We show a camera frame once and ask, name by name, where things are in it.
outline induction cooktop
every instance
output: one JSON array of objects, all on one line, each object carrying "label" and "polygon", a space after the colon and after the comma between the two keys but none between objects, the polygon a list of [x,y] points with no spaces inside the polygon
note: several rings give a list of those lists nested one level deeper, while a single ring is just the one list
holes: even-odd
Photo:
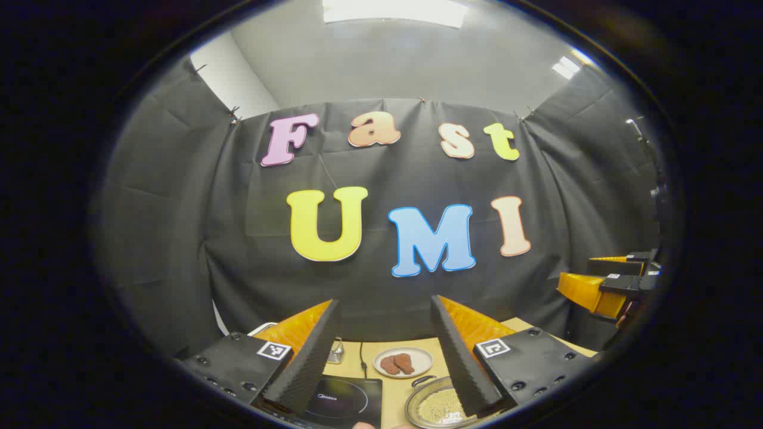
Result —
[{"label": "induction cooktop", "polygon": [[265,411],[307,429],[352,429],[359,421],[379,429],[382,426],[382,381],[322,376],[305,411],[291,415],[271,408]]}]

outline meat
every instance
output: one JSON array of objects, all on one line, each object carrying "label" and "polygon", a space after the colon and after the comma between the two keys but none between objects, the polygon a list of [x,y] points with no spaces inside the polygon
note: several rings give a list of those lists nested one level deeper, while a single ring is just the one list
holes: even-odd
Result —
[{"label": "meat", "polygon": [[410,355],[408,353],[400,353],[394,355],[394,364],[397,368],[400,368],[404,373],[411,374],[415,369],[410,364]]},{"label": "meat", "polygon": [[396,367],[394,364],[394,356],[387,356],[384,359],[381,360],[379,363],[379,366],[386,371],[388,374],[392,374],[393,376],[396,376],[400,373],[400,369]]}]

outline power cord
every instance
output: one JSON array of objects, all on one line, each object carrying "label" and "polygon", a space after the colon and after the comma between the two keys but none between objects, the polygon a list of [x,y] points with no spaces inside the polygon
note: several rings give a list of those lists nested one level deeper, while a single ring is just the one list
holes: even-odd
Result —
[{"label": "power cord", "polygon": [[367,379],[369,377],[369,375],[368,375],[368,373],[366,371],[368,371],[369,366],[366,365],[365,362],[363,362],[363,342],[362,341],[360,342],[360,353],[359,354],[360,354],[360,367],[363,369],[363,378]]}]

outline letter m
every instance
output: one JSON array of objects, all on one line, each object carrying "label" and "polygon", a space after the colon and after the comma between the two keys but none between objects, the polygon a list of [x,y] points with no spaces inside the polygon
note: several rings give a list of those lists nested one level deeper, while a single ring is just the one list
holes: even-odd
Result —
[{"label": "letter m", "polygon": [[398,227],[398,264],[392,269],[395,277],[409,277],[421,273],[414,261],[414,251],[430,273],[439,265],[445,249],[448,256],[443,262],[445,271],[472,268],[477,261],[469,246],[469,217],[472,208],[464,204],[449,205],[443,212],[437,231],[424,219],[418,208],[402,207],[389,212],[389,220]]}]

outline black curtain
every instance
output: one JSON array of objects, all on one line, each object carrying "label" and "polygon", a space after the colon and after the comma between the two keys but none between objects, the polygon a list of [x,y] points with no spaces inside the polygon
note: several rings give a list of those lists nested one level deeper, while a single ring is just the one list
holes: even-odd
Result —
[{"label": "black curtain", "polygon": [[190,60],[168,70],[125,124],[94,204],[109,286],[172,355],[222,336],[201,238],[228,113]]},{"label": "black curtain", "polygon": [[[167,353],[194,353],[227,327],[247,332],[325,299],[342,302],[349,340],[430,337],[428,298],[441,294],[498,320],[520,317],[594,349],[613,332],[556,290],[559,272],[584,273],[593,256],[656,245],[649,190],[654,169],[625,124],[639,113],[623,89],[583,68],[523,120],[483,108],[408,99],[305,105],[230,124],[227,109],[189,61],[164,76],[137,107],[111,157],[99,207],[104,266],[148,337]],[[401,139],[351,147],[350,121],[393,114]],[[285,165],[262,167],[269,123],[316,113]],[[444,154],[437,128],[466,127],[476,153]],[[501,159],[483,127],[513,131],[520,158]],[[363,238],[349,258],[319,263],[291,245],[286,196],[319,189],[318,231],[340,234],[333,191],[363,186]],[[503,234],[490,202],[515,195],[532,249],[499,253]],[[394,208],[413,206],[436,227],[446,206],[472,207],[477,265],[395,278]]]}]

